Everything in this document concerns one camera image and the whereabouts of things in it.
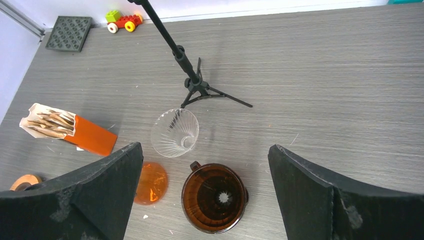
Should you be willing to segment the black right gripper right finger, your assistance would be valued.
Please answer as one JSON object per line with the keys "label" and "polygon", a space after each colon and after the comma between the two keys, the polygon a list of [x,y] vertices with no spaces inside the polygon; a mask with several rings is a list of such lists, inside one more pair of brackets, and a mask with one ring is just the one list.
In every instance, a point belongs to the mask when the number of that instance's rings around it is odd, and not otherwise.
{"label": "black right gripper right finger", "polygon": [[421,240],[424,196],[361,182],[273,145],[268,163],[290,240]]}

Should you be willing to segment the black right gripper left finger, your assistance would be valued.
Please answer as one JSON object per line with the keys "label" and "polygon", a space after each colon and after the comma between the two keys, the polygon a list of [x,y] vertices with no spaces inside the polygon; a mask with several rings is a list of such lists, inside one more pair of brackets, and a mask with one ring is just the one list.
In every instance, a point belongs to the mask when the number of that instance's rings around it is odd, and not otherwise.
{"label": "black right gripper left finger", "polygon": [[143,166],[132,142],[22,191],[0,194],[3,240],[122,240]]}

